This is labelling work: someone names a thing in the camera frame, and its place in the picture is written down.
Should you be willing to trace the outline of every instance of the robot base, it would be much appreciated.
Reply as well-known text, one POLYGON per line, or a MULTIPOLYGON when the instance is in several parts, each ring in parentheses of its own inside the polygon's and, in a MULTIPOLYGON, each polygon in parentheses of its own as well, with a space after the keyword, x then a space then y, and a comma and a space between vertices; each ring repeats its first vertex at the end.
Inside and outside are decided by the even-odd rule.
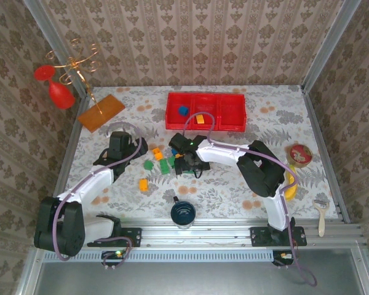
MULTIPOLYGON (((295 226, 294 218, 291 219, 290 225, 294 246, 306 246, 308 243, 303 227, 295 226)), ((281 232, 271 226, 251 227, 250 237, 253 247, 290 246, 288 228, 281 232)))
MULTIPOLYGON (((109 238, 114 237, 127 237, 131 239, 133 242, 133 248, 141 246, 141 239, 142 239, 142 228, 140 227, 126 227, 123 228, 121 226, 121 220, 119 218, 107 215, 99 215, 98 217, 104 217, 112 220, 114 222, 114 227, 112 234, 109 238)), ((88 247, 94 248, 116 248, 116 247, 126 247, 127 242, 125 240, 115 240, 110 242, 90 242, 87 244, 88 247)))

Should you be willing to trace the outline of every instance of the mug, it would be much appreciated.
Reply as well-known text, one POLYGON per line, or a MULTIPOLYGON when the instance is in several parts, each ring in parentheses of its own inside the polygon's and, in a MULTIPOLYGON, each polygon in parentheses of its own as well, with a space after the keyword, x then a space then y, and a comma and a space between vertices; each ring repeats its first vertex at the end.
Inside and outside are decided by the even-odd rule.
POLYGON ((171 209, 172 221, 180 229, 188 229, 196 218, 195 207, 187 201, 179 201, 178 197, 174 197, 173 200, 175 204, 171 209))

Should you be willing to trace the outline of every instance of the toy block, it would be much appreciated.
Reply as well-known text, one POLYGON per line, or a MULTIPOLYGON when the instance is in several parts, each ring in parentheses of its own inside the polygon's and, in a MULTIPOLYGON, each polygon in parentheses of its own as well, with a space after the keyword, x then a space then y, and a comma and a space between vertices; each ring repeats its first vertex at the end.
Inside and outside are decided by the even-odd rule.
POLYGON ((186 106, 179 107, 179 114, 181 114, 182 116, 187 116, 189 114, 189 108, 187 108, 186 106))
POLYGON ((160 161, 161 159, 164 158, 164 156, 162 155, 160 149, 157 147, 155 149, 152 149, 152 152, 154 154, 154 157, 156 158, 157 161, 160 161))
POLYGON ((143 168, 145 168, 145 170, 152 170, 153 169, 153 163, 152 161, 146 160, 145 163, 143 164, 143 168))
POLYGON ((205 124, 203 115, 197 115, 196 119, 197 119, 197 124, 205 124))
POLYGON ((148 180, 146 178, 140 180, 140 191, 142 192, 148 191, 148 180))
POLYGON ((162 159, 160 162, 161 174, 166 175, 170 173, 170 167, 168 166, 167 159, 162 159))
POLYGON ((171 168, 175 168, 175 157, 169 157, 168 158, 168 164, 170 164, 171 168))

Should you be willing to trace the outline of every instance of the red tray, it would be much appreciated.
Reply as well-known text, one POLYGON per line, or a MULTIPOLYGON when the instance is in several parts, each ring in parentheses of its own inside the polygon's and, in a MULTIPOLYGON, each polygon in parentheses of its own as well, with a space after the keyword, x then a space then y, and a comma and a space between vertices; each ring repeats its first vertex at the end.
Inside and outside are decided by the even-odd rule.
MULTIPOLYGON (((209 112, 216 120, 216 131, 238 131, 246 129, 246 107, 243 94, 170 92, 165 110, 166 129, 182 129, 186 120, 196 112, 209 112), (186 106, 189 114, 182 116, 179 108, 186 106)), ((212 119, 204 115, 204 124, 193 118, 188 130, 209 130, 212 119)))

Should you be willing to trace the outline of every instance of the green block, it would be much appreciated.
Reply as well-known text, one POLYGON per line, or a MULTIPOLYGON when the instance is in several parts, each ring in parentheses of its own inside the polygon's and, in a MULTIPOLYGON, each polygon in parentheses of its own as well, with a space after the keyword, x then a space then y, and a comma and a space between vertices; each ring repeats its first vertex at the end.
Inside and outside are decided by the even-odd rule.
POLYGON ((167 159, 161 159, 160 161, 161 174, 166 175, 170 173, 170 167, 168 166, 167 159))
POLYGON ((152 170, 153 169, 153 163, 152 161, 146 160, 145 163, 143 164, 143 168, 145 168, 146 170, 152 170))
POLYGON ((175 156, 168 158, 168 163, 170 164, 171 168, 175 168, 175 156))

